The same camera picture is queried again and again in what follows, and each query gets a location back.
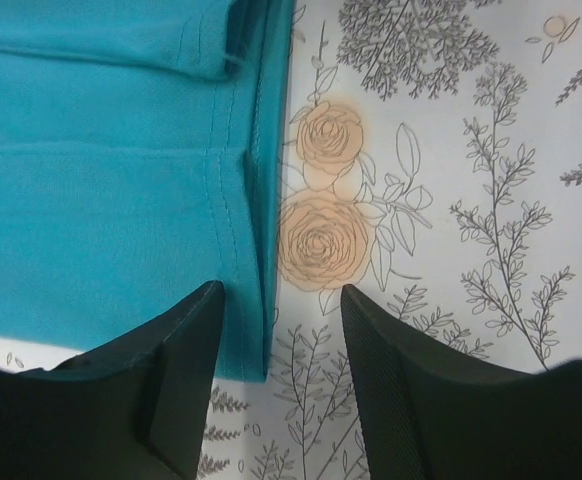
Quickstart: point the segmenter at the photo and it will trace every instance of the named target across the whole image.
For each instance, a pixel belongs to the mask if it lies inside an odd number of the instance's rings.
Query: teal fabric
[[[91,349],[207,280],[263,381],[292,0],[0,0],[0,335]]]

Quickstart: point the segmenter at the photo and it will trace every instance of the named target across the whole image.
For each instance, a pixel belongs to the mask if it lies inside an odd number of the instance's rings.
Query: floral pattern
[[[556,8],[298,2],[269,378],[215,381],[199,479],[371,478],[347,283],[466,355],[582,356],[582,4]],[[0,368],[50,352],[1,339]]]

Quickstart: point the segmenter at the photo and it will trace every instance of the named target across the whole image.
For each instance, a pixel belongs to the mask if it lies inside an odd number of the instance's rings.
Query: folded cloth
[[[0,0],[0,336],[88,350],[208,280],[263,381],[292,0]]]

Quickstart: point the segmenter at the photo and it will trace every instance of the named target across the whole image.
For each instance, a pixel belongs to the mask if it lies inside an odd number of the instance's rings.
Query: peach rose
[[[322,102],[298,126],[296,149],[305,162],[305,177],[323,188],[331,186],[343,172],[350,170],[362,148],[360,117],[347,107]]]
[[[354,203],[329,191],[302,190],[281,207],[278,268],[306,292],[356,283],[369,265],[372,236]]]

